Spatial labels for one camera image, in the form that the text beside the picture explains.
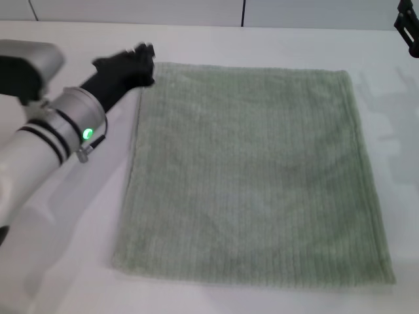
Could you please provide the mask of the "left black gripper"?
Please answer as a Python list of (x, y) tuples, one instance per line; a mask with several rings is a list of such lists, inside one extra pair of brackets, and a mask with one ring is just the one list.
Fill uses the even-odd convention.
[(108, 112), (126, 93), (138, 87), (148, 88), (153, 77), (155, 50), (151, 43), (139, 43), (131, 51), (123, 51), (92, 62), (96, 73), (81, 84)]

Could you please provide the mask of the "green ribbed towel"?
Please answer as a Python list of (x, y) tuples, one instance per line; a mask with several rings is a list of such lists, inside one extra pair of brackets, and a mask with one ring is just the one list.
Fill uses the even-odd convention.
[(233, 285), (395, 283), (347, 72), (159, 63), (155, 80), (114, 268)]

